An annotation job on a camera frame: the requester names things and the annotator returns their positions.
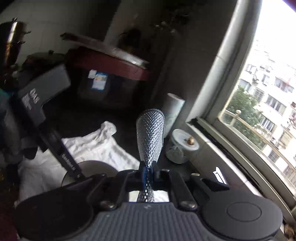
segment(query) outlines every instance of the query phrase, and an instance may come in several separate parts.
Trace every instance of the window sill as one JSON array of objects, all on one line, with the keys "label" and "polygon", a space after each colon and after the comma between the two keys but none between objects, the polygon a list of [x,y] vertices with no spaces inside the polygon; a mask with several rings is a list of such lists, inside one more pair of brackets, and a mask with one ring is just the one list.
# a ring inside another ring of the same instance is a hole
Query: window sill
[{"label": "window sill", "polygon": [[283,143],[281,140],[278,140],[278,143],[283,149],[286,149],[287,145],[285,143]]},{"label": "window sill", "polygon": [[[277,191],[273,188],[273,186],[268,182],[268,180],[260,173],[260,171],[238,149],[236,149],[224,136],[222,136],[214,127],[208,124],[205,120],[199,118],[198,124],[201,125],[201,127],[205,129],[207,133],[209,133],[219,144],[223,146],[223,148],[227,150],[227,152],[229,152],[233,156],[233,158],[237,162],[237,165],[241,166],[242,170],[244,170],[245,173],[247,173],[249,178],[253,179],[253,181],[258,184],[257,188],[262,193],[264,193],[264,195],[267,198],[270,198],[274,203],[276,203],[280,207],[286,222],[291,225],[296,225],[296,221],[292,215],[292,213],[295,214],[294,209],[292,210],[287,206],[285,201],[281,198],[281,196],[277,193]],[[191,133],[194,137],[196,137],[197,134],[194,131],[196,128],[188,123],[186,123],[186,125],[187,127],[184,127],[185,131]]]},{"label": "window sill", "polygon": [[200,174],[208,178],[214,178],[212,172],[215,170],[215,166],[218,166],[227,184],[235,189],[250,191],[257,196],[262,196],[260,191],[211,140],[196,127],[188,123],[187,127],[186,131],[189,131],[191,134],[194,132],[193,136],[201,146],[194,158],[190,158],[191,163]]}]

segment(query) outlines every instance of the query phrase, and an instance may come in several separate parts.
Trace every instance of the dark floor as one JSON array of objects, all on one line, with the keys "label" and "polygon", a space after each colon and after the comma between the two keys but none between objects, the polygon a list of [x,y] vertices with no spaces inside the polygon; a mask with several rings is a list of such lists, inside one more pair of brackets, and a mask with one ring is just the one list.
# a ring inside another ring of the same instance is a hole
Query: dark floor
[{"label": "dark floor", "polygon": [[[126,152],[140,160],[136,119],[141,111],[104,110],[80,100],[69,100],[69,98],[61,95],[47,103],[44,106],[44,112],[62,137],[85,136],[99,129],[104,121],[112,122],[117,129],[117,132],[113,135],[116,142]],[[176,170],[182,177],[187,177],[195,172],[194,167],[189,162],[175,164],[168,160],[164,148],[160,154],[158,166],[160,169]]]}]

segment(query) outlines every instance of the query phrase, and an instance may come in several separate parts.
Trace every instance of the white cloth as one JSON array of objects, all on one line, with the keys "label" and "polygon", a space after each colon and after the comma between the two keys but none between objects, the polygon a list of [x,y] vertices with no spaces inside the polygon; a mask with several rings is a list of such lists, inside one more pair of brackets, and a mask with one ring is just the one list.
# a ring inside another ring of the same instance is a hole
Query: white cloth
[{"label": "white cloth", "polygon": [[[118,171],[139,168],[139,161],[122,149],[112,137],[116,127],[105,121],[101,128],[84,137],[62,139],[70,154],[77,163],[87,160],[98,160],[108,163]],[[66,170],[47,150],[44,153],[38,149],[33,160],[24,159],[19,164],[21,180],[19,202],[58,188],[66,174]],[[156,202],[168,202],[166,193],[156,191]]]}]

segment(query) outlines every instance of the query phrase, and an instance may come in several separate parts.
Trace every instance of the white wall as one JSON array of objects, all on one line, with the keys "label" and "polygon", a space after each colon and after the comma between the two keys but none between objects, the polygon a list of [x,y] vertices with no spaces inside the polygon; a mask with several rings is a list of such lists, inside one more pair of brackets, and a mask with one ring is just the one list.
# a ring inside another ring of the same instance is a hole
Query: white wall
[{"label": "white wall", "polygon": [[35,52],[66,53],[73,44],[62,41],[64,32],[85,34],[103,40],[119,0],[15,0],[1,14],[0,23],[17,17],[27,23],[26,41],[18,63]]},{"label": "white wall", "polygon": [[296,161],[294,160],[294,156],[296,155],[296,139],[292,138],[286,147],[286,149],[282,149],[281,153],[291,162],[291,164],[296,167]]},{"label": "white wall", "polygon": [[142,31],[142,36],[152,29],[162,11],[162,0],[122,0],[108,29],[104,42],[116,46],[120,34],[135,27]]},{"label": "white wall", "polygon": [[252,84],[253,75],[251,73],[249,73],[248,71],[243,70],[239,76],[239,79],[243,79],[243,80],[249,82],[250,84]]}]

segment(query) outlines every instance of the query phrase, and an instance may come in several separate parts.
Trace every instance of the balcony railing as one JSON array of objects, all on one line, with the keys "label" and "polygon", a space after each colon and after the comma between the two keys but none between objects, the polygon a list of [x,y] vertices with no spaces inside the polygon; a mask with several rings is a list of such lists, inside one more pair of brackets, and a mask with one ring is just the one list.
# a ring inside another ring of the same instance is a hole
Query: balcony railing
[{"label": "balcony railing", "polygon": [[[228,110],[224,110],[223,113],[220,115],[220,117],[222,117],[223,115],[229,115],[232,117],[232,120],[229,124],[230,128],[235,128],[234,124],[236,121],[241,122],[243,125],[245,125],[248,129],[250,129],[253,133],[255,133],[265,144],[267,144],[268,146],[271,147],[271,149],[279,156],[281,157],[289,166],[289,170],[291,171],[289,174],[285,174],[282,171],[280,171],[278,169],[278,167],[275,165],[275,163],[273,163],[272,161],[269,161],[269,164],[272,165],[278,172],[281,173],[282,176],[282,181],[285,181],[286,184],[289,184],[289,186],[291,186],[295,191],[296,191],[296,179],[295,179],[295,175],[296,175],[296,168],[289,162],[289,160],[278,150],[278,148],[271,143],[269,140],[267,140],[263,135],[261,135],[254,127],[252,127],[251,125],[249,125],[247,122],[245,122],[242,118],[239,117],[239,115],[241,114],[240,110],[236,111],[236,114],[228,111]],[[259,149],[256,148],[257,152],[259,152],[261,155],[265,156],[266,155]]]}]

